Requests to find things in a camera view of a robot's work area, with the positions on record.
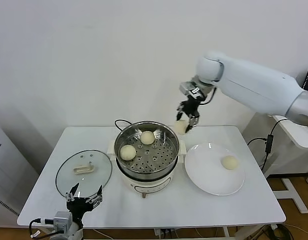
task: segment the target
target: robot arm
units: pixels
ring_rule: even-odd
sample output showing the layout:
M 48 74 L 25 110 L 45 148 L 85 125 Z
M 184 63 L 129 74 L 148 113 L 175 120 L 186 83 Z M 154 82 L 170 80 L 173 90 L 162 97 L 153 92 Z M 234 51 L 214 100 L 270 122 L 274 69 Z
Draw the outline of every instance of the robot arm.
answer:
M 293 77 L 211 52 L 199 59 L 196 76 L 180 84 L 181 92 L 188 99 L 179 105 L 176 120 L 183 113 L 189 117 L 186 131 L 197 125 L 198 106 L 203 105 L 213 88 L 219 88 L 223 94 L 256 112 L 285 116 L 294 123 L 308 126 L 308 91 L 303 90 Z

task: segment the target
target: glass lid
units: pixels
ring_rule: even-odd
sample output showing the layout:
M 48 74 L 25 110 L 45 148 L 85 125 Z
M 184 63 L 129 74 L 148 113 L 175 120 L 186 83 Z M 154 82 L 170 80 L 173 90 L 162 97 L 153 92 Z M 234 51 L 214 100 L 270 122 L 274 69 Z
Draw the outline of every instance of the glass lid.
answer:
M 72 187 L 79 183 L 76 194 L 88 198 L 100 186 L 108 183 L 112 174 L 110 158 L 98 150 L 80 151 L 68 158 L 59 168 L 55 184 L 58 192 L 65 197 Z

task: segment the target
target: floor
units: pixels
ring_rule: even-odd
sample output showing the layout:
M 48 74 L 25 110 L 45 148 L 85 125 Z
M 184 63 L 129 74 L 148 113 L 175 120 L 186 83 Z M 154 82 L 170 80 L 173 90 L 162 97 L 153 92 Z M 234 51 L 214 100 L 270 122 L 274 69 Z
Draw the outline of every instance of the floor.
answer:
M 308 208 L 308 184 L 305 181 L 304 177 L 292 177 L 290 178 L 294 187 L 298 191 L 299 195 L 303 199 L 305 205 Z M 279 178 L 270 178 L 268 180 L 271 188 L 273 190 L 285 190 L 285 187 L 282 181 Z M 304 229 L 308 232 L 308 214 L 301 214 L 297 207 L 295 206 L 293 200 L 291 199 L 282 199 L 279 200 L 279 203 L 286 215 L 286 224 L 298 226 L 301 229 Z M 308 234 L 295 228 L 289 227 L 295 240 L 308 240 Z M 153 229 L 102 229 L 102 233 L 111 236 L 114 239 L 158 239 L 154 235 Z M 223 230 L 221 228 L 198 228 L 199 233 L 203 237 L 223 237 Z M 231 236 L 235 233 L 236 228 L 230 227 L 229 233 Z M 177 235 L 180 238 L 200 238 L 199 234 L 194 228 L 183 228 L 177 230 Z M 91 230 L 84 230 L 85 239 L 106 239 L 106 237 L 101 234 Z M 172 232 L 172 238 L 177 238 L 174 232 Z M 29 232 L 27 229 L 22 228 L 0 228 L 0 240 L 30 240 Z M 259 240 L 267 240 L 268 238 L 263 234 Z

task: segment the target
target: white table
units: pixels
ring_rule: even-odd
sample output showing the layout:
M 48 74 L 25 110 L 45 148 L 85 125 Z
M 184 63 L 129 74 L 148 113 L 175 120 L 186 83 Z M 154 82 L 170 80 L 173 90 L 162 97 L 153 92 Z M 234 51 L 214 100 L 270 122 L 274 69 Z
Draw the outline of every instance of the white table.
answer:
M 273 116 L 275 121 L 285 119 L 283 116 Z M 278 123 L 283 131 L 290 138 L 291 142 L 288 144 L 281 144 L 273 157 L 268 159 L 266 168 L 264 169 L 264 176 L 267 178 L 272 174 L 273 170 L 285 162 L 286 157 L 291 155 L 291 145 L 295 145 L 300 149 L 308 150 L 308 127 L 298 125 L 290 120 L 284 120 Z M 282 181 L 287 190 L 274 191 L 277 199 L 293 199 L 298 210 L 302 214 L 308 214 L 308 209 L 302 201 L 300 195 L 292 185 L 288 178 L 282 178 Z
M 52 218 L 66 211 L 58 193 L 55 176 L 61 164 L 73 154 L 88 149 L 107 151 L 119 131 L 115 127 L 67 127 L 47 161 L 17 223 L 28 226 L 35 218 Z M 242 135 L 235 126 L 195 127 L 179 136 L 186 149 L 200 143 L 223 145 L 240 156 L 245 183 L 235 194 L 215 196 L 196 187 L 180 161 L 171 183 L 162 191 L 143 199 L 127 188 L 113 162 L 112 176 L 103 189 L 103 202 L 87 212 L 83 224 L 88 229 L 193 228 L 249 226 L 237 232 L 246 238 L 263 225 L 282 223 L 286 217 Z

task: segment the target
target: stainless steel pot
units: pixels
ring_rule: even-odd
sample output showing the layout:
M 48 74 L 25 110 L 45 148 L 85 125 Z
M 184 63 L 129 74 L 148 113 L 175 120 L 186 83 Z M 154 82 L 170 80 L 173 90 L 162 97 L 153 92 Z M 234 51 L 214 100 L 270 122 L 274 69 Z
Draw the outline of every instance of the stainless steel pot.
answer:
M 155 141 L 150 145 L 141 143 L 144 131 L 154 133 Z M 124 145 L 132 145 L 136 156 L 130 161 L 121 159 L 120 150 Z M 127 177 L 152 182 L 167 176 L 176 166 L 180 143 L 177 135 L 166 125 L 154 121 L 141 121 L 124 128 L 116 137 L 114 152 L 118 168 Z

